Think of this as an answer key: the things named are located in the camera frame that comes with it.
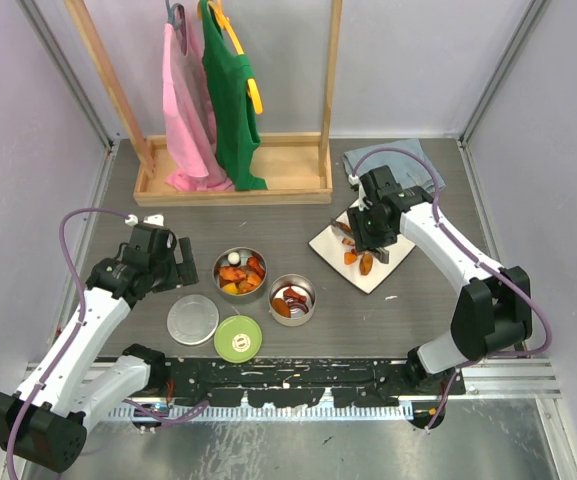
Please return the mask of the yellow food piece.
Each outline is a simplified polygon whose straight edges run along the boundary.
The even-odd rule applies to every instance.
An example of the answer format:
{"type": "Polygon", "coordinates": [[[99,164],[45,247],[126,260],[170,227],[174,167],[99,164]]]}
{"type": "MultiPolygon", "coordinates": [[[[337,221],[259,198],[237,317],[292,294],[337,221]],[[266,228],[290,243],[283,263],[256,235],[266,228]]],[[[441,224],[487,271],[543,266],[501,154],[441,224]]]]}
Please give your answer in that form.
{"type": "Polygon", "coordinates": [[[229,295],[238,294],[238,286],[236,283],[228,283],[222,287],[222,290],[229,295]]]}

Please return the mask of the round steel lid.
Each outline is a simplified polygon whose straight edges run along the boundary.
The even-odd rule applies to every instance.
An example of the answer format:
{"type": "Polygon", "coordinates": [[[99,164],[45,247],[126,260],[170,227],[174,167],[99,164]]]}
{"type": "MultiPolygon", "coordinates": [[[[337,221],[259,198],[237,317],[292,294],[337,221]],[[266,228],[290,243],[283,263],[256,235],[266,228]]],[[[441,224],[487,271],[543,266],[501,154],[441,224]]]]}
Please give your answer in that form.
{"type": "Polygon", "coordinates": [[[213,337],[219,325],[219,311],[208,297],[192,294],[177,300],[166,320],[173,340],[184,346],[198,346],[213,337]]]}

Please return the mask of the large round steel tin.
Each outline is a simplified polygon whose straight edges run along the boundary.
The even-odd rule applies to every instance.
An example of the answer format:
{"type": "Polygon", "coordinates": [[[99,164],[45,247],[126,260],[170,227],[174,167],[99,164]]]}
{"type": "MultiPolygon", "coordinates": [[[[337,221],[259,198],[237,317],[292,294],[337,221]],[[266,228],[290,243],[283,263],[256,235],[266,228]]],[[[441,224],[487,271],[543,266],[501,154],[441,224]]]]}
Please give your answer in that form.
{"type": "Polygon", "coordinates": [[[212,276],[214,279],[214,283],[219,291],[225,298],[228,298],[233,301],[253,301],[259,295],[263,294],[264,288],[267,283],[268,278],[268,267],[266,261],[261,253],[258,251],[247,248],[247,247],[234,247],[226,250],[223,252],[215,261],[212,269],[212,276]],[[240,255],[240,264],[239,265],[230,265],[227,256],[230,252],[238,252],[240,255]],[[247,260],[255,256],[259,259],[262,267],[265,269],[265,277],[260,278],[256,275],[251,269],[249,269],[246,265],[247,260]],[[229,295],[222,290],[222,287],[228,283],[222,283],[220,281],[218,271],[220,267],[223,266],[234,266],[243,269],[247,273],[247,279],[241,282],[236,283],[238,286],[238,294],[237,295],[229,295]]]}

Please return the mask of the red food piece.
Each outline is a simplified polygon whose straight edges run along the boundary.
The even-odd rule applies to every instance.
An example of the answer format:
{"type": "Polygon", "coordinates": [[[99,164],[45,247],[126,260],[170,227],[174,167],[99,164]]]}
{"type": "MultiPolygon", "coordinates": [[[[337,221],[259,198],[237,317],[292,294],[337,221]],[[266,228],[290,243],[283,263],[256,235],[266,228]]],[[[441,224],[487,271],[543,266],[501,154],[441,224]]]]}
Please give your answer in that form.
{"type": "Polygon", "coordinates": [[[265,269],[262,267],[259,259],[255,256],[250,257],[246,263],[247,267],[251,269],[260,278],[265,277],[265,269]]]}

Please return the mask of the green round lid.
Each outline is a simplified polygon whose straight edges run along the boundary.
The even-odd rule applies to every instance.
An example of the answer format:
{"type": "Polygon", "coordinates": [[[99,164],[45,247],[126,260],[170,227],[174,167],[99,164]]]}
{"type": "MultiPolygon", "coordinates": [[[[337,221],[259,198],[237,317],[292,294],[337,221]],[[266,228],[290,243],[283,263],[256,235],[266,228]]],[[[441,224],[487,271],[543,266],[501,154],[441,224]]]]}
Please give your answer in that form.
{"type": "Polygon", "coordinates": [[[244,315],[225,319],[217,327],[213,343],[217,354],[233,364],[253,359],[262,345],[262,331],[258,323],[244,315]]]}

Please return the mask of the orange fried food piece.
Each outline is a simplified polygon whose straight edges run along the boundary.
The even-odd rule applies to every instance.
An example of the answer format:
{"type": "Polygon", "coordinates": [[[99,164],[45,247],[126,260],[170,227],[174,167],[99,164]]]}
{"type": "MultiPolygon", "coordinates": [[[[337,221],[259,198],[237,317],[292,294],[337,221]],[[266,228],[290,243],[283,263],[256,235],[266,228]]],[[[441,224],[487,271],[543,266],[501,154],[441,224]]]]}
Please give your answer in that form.
{"type": "Polygon", "coordinates": [[[274,298],[271,305],[279,316],[283,318],[290,318],[292,316],[290,306],[282,298],[274,298]]]}

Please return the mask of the red bacon piece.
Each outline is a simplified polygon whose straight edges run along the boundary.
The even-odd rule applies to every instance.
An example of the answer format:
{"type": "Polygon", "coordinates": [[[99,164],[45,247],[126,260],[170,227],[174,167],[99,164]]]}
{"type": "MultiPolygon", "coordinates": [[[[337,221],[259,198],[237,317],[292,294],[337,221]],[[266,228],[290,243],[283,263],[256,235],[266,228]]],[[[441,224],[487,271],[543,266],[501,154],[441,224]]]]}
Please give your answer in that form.
{"type": "Polygon", "coordinates": [[[294,290],[292,287],[288,287],[283,291],[283,298],[285,300],[292,299],[300,303],[306,303],[308,297],[306,295],[302,295],[298,291],[294,290]]]}

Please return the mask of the small steel bowl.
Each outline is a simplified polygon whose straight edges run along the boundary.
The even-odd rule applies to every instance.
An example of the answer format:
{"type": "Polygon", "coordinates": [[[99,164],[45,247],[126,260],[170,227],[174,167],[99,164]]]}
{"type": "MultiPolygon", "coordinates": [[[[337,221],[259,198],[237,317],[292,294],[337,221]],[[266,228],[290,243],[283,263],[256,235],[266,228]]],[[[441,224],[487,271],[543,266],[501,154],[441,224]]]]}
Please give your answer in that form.
{"type": "Polygon", "coordinates": [[[298,327],[306,324],[313,316],[315,312],[317,297],[314,285],[306,277],[298,274],[287,274],[277,278],[271,284],[268,300],[270,305],[270,313],[278,323],[287,327],[298,327]],[[272,300],[274,298],[282,298],[285,300],[283,298],[283,291],[288,287],[292,287],[294,290],[308,297],[313,307],[312,313],[310,315],[300,318],[283,318],[274,311],[271,305],[272,300]]]}

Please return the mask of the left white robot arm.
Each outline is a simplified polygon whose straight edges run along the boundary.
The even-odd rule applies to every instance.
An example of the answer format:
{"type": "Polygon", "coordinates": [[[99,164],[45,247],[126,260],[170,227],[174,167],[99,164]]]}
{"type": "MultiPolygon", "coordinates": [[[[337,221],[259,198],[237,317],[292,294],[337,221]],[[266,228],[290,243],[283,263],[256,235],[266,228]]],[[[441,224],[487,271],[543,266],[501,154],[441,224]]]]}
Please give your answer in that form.
{"type": "Polygon", "coordinates": [[[194,285],[189,238],[139,222],[117,255],[92,269],[73,317],[35,370],[13,394],[0,392],[0,446],[61,474],[81,455],[88,434],[114,407],[141,391],[162,393],[169,382],[163,353],[127,347],[96,380],[83,382],[110,334],[151,293],[194,285]]]}

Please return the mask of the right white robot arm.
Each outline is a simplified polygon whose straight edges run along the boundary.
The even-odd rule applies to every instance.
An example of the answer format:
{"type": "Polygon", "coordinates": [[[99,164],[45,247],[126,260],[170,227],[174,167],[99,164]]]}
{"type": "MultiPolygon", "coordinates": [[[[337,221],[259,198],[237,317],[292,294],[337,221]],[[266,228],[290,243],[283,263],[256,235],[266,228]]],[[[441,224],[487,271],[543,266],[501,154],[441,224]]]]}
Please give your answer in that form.
{"type": "Polygon", "coordinates": [[[375,253],[404,238],[418,247],[457,294],[448,330],[407,354],[412,390],[427,394],[442,374],[512,347],[533,333],[528,274],[478,250],[443,215],[433,196],[403,188],[387,166],[349,178],[358,194],[347,217],[356,248],[375,253]]]}

